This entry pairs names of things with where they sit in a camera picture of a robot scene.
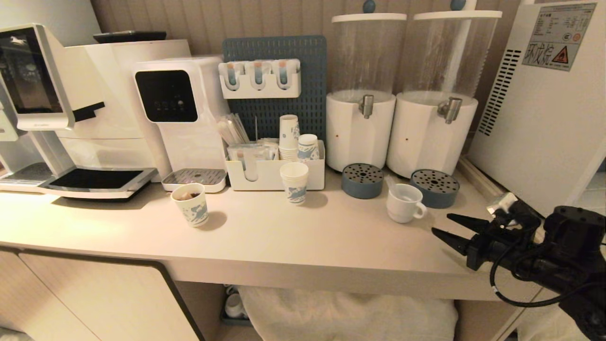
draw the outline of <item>dispenser lid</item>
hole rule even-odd
[[[413,17],[413,20],[500,18],[501,16],[503,16],[501,11],[444,11],[419,13]]]
[[[406,14],[402,13],[360,13],[334,16],[332,22],[344,21],[366,21],[366,20],[406,20]]]

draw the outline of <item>warning label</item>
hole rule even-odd
[[[543,7],[522,64],[570,71],[596,4]]]

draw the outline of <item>metal spigot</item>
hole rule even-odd
[[[438,116],[444,117],[446,124],[451,124],[459,115],[459,109],[463,100],[456,97],[449,97],[448,101],[438,104]]]
[[[364,95],[360,102],[358,103],[358,109],[364,115],[364,118],[367,120],[370,118],[370,115],[373,114],[373,104],[375,103],[375,97],[373,95]]]

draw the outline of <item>drip tray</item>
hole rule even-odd
[[[74,168],[40,185],[44,193],[67,198],[128,200],[158,174],[155,168]]]
[[[0,178],[0,190],[16,192],[41,192],[36,187],[53,176],[43,163],[31,164],[15,173]]]
[[[183,168],[164,178],[162,187],[171,192],[183,184],[201,183],[206,193],[217,193],[225,188],[226,176],[223,169]]]

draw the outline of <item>air vent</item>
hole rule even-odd
[[[482,114],[482,119],[480,120],[480,125],[478,127],[478,131],[486,136],[490,136],[494,124],[496,123],[496,118],[501,112],[501,107],[505,101],[505,95],[511,86],[513,73],[518,66],[521,53],[522,51],[520,50],[506,50],[505,55],[501,60],[501,66],[496,75],[490,96],[486,101],[486,107],[484,108],[484,113]]]

